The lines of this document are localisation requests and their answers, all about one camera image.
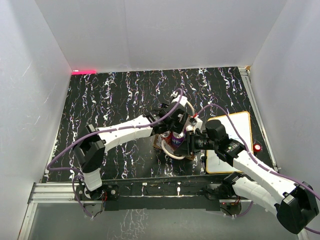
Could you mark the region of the red emergency button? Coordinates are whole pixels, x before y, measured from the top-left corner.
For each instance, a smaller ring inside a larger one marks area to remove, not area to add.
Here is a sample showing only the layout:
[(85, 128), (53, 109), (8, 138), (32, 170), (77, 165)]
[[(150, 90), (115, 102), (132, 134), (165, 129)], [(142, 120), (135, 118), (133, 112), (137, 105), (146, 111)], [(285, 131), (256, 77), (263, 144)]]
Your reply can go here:
[(260, 144), (254, 144), (253, 145), (253, 151), (255, 152), (255, 153), (258, 153), (258, 152), (260, 152), (262, 150), (262, 146), (260, 145)]

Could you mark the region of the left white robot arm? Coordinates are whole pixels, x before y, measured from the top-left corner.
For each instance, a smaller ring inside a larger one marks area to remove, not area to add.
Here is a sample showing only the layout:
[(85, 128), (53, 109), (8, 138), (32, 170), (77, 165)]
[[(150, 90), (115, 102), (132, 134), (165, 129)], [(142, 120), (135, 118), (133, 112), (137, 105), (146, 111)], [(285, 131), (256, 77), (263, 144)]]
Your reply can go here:
[(172, 101), (133, 120), (114, 126), (94, 128), (87, 125), (82, 137), (72, 148), (80, 165), (86, 194), (93, 200), (103, 195), (100, 167), (105, 153), (124, 143), (160, 135), (167, 131), (182, 131), (187, 121), (186, 101)]

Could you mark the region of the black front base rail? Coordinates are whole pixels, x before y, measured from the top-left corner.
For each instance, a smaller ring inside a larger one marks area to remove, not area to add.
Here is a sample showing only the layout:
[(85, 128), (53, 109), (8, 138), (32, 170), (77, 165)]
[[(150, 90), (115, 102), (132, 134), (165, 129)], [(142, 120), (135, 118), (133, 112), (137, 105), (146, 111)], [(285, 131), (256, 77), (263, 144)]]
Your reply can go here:
[(223, 186), (223, 178), (191, 175), (104, 180), (102, 186), (94, 191), (89, 191), (80, 182), (75, 192), (84, 206), (98, 203), (103, 211), (109, 212), (203, 209), (237, 215), (242, 210), (241, 198)]

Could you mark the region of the purple Fanta can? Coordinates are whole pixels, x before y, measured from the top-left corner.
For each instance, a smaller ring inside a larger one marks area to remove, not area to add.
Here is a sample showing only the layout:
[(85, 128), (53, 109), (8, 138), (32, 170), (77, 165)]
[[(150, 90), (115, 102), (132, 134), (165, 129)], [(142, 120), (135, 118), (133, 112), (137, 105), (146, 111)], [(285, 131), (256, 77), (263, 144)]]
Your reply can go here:
[(180, 133), (178, 132), (172, 132), (171, 136), (171, 146), (176, 149), (178, 148), (185, 139), (185, 133), (182, 131)]

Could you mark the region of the red cola can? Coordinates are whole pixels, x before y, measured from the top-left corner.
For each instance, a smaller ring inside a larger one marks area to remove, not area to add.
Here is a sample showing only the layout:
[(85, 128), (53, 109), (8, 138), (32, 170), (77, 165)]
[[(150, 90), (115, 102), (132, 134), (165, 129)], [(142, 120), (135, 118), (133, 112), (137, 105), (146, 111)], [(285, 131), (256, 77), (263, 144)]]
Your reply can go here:
[(171, 135), (171, 133), (170, 132), (164, 132), (164, 133), (162, 133), (162, 134), (160, 134), (160, 137), (162, 138), (162, 139), (170, 139), (170, 135)]

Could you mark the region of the pink tape strip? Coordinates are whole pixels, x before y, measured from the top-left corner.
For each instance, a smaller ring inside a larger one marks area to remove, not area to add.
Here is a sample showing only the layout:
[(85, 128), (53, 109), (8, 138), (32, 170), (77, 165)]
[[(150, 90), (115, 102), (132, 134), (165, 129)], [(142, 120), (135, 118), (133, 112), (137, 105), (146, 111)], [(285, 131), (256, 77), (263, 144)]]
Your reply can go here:
[(96, 74), (96, 70), (74, 70), (72, 72), (72, 75), (90, 75), (90, 74)]

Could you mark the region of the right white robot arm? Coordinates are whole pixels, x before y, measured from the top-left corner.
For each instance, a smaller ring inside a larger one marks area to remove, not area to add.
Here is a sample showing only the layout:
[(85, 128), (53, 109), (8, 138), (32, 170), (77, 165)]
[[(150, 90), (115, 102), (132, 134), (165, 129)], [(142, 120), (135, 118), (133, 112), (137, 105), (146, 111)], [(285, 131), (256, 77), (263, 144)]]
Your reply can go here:
[(289, 232), (298, 234), (319, 213), (312, 187), (280, 176), (275, 170), (247, 151), (246, 144), (229, 137), (220, 120), (209, 120), (205, 129), (193, 118), (185, 127), (185, 139), (177, 155), (191, 155), (200, 150), (214, 151), (223, 162), (236, 168), (218, 188), (221, 195), (244, 197), (271, 212)]

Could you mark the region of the aluminium frame rail right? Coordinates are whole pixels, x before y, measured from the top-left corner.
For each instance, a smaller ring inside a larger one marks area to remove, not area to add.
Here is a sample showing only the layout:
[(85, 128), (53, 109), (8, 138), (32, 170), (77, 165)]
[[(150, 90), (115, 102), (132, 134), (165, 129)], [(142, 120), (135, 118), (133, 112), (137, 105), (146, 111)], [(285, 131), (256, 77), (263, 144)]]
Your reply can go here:
[(263, 121), (262, 121), (262, 117), (261, 117), (261, 114), (260, 114), (256, 99), (255, 99), (255, 96), (254, 96), (254, 92), (253, 92), (253, 89), (252, 89), (250, 73), (247, 71), (247, 69), (245, 67), (238, 67), (238, 70), (239, 70), (239, 73), (241, 75), (241, 79), (242, 79), (242, 82), (243, 82), (244, 87), (246, 89), (246, 92), (247, 92), (248, 98), (250, 100), (251, 106), (253, 108), (253, 112), (254, 112), (254, 115), (256, 117), (259, 129), (261, 131), (264, 143), (266, 145), (266, 149), (267, 149), (268, 154), (270, 156), (270, 159), (271, 159), (271, 162), (272, 162), (272, 167), (274, 168), (274, 170), (276, 172), (278, 172), (279, 168), (278, 168), (277, 162), (275, 160), (275, 156), (274, 156), (274, 153), (272, 151), (272, 148), (270, 146), (270, 142), (269, 142), (268, 136), (266, 134), (265, 127), (264, 127), (264, 124), (263, 124)]

